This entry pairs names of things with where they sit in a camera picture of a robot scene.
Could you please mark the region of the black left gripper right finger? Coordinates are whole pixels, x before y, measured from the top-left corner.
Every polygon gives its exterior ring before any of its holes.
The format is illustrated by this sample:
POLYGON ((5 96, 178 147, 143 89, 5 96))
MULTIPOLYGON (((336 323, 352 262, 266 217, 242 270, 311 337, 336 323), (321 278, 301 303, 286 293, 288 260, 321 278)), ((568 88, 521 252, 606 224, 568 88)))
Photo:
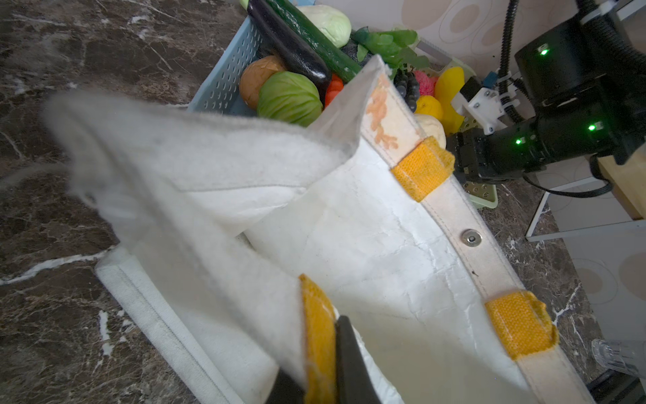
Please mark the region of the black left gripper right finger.
POLYGON ((347 316, 336 320, 336 390, 340 404, 381 403, 347 316))

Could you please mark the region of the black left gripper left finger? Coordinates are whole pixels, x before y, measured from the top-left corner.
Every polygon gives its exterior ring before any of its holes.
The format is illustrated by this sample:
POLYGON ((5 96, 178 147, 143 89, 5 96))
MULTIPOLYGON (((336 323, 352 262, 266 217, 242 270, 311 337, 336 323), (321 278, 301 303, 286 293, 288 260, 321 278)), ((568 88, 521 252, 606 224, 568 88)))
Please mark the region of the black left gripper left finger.
POLYGON ((304 391, 283 369, 279 369, 266 404, 303 404, 304 391))

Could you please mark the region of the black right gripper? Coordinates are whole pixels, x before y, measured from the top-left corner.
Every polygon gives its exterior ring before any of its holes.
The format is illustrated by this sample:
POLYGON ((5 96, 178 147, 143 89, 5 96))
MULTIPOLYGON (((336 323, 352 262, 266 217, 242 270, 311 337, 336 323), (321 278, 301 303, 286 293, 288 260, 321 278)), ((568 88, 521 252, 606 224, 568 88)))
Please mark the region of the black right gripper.
POLYGON ((511 128, 490 136, 480 128, 453 134, 447 150, 455 156, 454 174, 462 183, 503 183, 545 167, 538 143, 511 128))

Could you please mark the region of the white canvas grocery bag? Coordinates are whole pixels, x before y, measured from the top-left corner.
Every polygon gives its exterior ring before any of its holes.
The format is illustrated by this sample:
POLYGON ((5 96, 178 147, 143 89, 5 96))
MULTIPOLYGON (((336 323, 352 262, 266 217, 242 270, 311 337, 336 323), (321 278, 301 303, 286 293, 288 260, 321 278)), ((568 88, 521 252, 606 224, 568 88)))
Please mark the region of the white canvas grocery bag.
POLYGON ((200 402, 590 403, 545 304, 372 60, 304 128, 51 97, 71 187, 119 239, 97 274, 200 402))

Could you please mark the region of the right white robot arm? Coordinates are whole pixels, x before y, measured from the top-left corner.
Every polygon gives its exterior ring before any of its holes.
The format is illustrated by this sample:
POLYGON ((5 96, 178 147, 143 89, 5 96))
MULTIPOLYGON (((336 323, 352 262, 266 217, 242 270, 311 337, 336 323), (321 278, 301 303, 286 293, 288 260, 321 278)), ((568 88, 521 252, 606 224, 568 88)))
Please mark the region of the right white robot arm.
POLYGON ((496 87, 471 78, 452 101, 477 122, 447 139, 459 180, 503 183, 582 156, 623 165, 644 145, 645 56, 612 2, 577 8, 514 52, 518 4, 509 3, 496 87))

